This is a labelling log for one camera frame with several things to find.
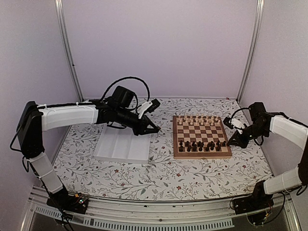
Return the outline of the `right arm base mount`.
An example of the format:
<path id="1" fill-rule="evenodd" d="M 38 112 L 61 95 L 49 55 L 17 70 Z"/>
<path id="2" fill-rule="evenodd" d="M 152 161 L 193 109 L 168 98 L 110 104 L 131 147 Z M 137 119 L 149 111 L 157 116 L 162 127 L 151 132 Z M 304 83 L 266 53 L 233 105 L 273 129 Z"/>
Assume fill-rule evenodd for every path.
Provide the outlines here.
<path id="1" fill-rule="evenodd" d="M 247 220 L 254 226 L 263 225 L 274 206 L 272 198 L 254 200 L 252 196 L 231 199 L 230 208 L 235 214 L 246 214 Z"/>

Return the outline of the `dark chess rook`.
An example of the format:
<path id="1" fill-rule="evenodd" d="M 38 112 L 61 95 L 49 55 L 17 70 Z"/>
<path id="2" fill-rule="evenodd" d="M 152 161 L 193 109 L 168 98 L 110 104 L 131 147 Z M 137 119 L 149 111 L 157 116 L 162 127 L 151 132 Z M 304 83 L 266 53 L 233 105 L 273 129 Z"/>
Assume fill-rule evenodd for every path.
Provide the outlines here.
<path id="1" fill-rule="evenodd" d="M 206 151 L 206 152 L 209 152 L 210 146 L 211 146 L 211 144 L 208 143 L 207 146 L 205 147 L 205 151 Z"/>

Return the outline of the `wooden chess board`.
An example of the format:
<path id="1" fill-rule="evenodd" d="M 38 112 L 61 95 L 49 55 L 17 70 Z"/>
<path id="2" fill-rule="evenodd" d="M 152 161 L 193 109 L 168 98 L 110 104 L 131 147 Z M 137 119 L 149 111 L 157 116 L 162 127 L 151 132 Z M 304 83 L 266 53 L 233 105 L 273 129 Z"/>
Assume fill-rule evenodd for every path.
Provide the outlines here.
<path id="1" fill-rule="evenodd" d="M 183 142 L 184 152 L 179 152 L 180 141 Z M 199 141 L 204 143 L 203 151 L 187 152 L 185 142 Z M 216 142 L 220 141 L 221 151 L 216 151 Z M 215 144 L 214 150 L 205 151 L 208 143 Z M 173 116 L 173 147 L 175 159 L 226 159 L 231 158 L 231 148 L 227 145 L 228 138 L 219 116 L 201 116 L 201 115 L 174 115 Z"/>

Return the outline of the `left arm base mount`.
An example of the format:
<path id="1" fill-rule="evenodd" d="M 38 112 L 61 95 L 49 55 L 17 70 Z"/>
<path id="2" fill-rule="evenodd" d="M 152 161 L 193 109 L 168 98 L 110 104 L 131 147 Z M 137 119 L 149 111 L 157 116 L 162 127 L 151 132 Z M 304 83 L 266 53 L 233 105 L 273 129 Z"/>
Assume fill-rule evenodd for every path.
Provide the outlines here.
<path id="1" fill-rule="evenodd" d="M 70 195 L 68 192 L 51 193 L 47 205 L 79 214 L 86 214 L 89 204 L 89 197 L 85 194 L 75 193 Z"/>

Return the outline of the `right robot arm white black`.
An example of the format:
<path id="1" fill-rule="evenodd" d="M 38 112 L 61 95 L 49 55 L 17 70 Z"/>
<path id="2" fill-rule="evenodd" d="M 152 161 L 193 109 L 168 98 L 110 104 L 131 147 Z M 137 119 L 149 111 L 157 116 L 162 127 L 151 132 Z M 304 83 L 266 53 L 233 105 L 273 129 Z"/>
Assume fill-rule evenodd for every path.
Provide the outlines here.
<path id="1" fill-rule="evenodd" d="M 262 102 L 253 103 L 246 110 L 250 114 L 250 125 L 235 115 L 226 117 L 223 123 L 236 130 L 228 145 L 246 148 L 254 141 L 259 146 L 265 145 L 267 154 L 274 154 L 268 160 L 275 175 L 256 183 L 249 198 L 249 206 L 259 210 L 275 193 L 308 186 L 308 127 L 283 112 L 267 112 Z"/>

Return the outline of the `white plastic tray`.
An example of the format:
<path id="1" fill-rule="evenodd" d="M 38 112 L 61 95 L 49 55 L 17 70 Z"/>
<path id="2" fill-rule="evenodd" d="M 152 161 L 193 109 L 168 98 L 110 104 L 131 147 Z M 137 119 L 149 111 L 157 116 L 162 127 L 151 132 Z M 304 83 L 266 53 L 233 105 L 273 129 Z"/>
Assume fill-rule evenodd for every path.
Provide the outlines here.
<path id="1" fill-rule="evenodd" d="M 98 160 L 147 164 L 151 135 L 133 134 L 132 129 L 103 127 L 93 156 Z"/>

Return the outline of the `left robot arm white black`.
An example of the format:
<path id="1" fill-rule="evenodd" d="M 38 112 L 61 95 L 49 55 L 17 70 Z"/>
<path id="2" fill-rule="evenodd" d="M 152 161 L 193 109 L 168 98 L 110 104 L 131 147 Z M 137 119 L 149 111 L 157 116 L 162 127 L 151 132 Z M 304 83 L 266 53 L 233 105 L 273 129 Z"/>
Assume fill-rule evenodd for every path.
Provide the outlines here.
<path id="1" fill-rule="evenodd" d="M 130 109 L 135 96 L 131 90 L 118 86 L 106 99 L 51 105 L 29 101 L 25 105 L 13 140 L 19 142 L 18 152 L 22 153 L 61 209 L 70 207 L 71 197 L 45 154 L 43 132 L 79 124 L 106 124 L 115 129 L 130 128 L 136 136 L 157 133 L 160 127 L 146 113 L 153 112 L 160 102 L 158 99 L 146 100 Z"/>

